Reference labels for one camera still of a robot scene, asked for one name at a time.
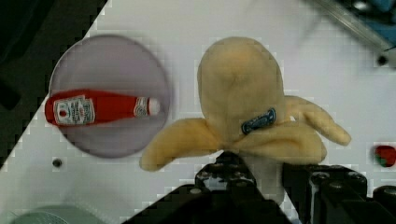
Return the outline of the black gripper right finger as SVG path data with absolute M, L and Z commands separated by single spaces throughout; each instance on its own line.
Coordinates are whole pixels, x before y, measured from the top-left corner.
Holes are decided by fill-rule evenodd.
M 395 188 L 369 195 L 367 178 L 344 166 L 285 163 L 282 185 L 302 224 L 396 224 Z

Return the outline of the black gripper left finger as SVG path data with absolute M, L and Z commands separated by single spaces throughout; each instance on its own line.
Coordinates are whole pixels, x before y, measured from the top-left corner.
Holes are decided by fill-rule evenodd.
M 245 162 L 223 152 L 192 184 L 174 189 L 122 224 L 291 224 L 262 196 Z

